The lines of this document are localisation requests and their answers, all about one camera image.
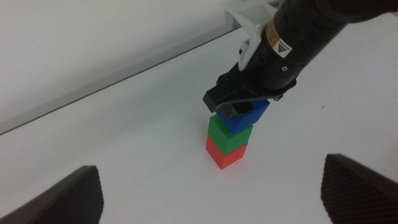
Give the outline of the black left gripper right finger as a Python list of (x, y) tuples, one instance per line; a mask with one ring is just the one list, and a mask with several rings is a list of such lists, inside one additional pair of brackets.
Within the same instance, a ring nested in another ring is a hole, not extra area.
[(332, 223), (397, 223), (397, 182), (342, 154), (328, 154), (321, 200)]

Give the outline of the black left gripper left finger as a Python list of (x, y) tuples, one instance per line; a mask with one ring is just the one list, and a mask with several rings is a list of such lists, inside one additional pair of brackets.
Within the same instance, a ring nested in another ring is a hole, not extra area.
[(1, 218), (1, 223), (99, 223), (104, 208), (96, 166), (83, 166)]

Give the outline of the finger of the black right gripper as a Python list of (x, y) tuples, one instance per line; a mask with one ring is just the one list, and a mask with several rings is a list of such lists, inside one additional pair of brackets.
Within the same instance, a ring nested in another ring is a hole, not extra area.
[(250, 102), (243, 102), (223, 105), (216, 111), (223, 119), (231, 120), (235, 117), (245, 115), (252, 110), (254, 110), (254, 106)]

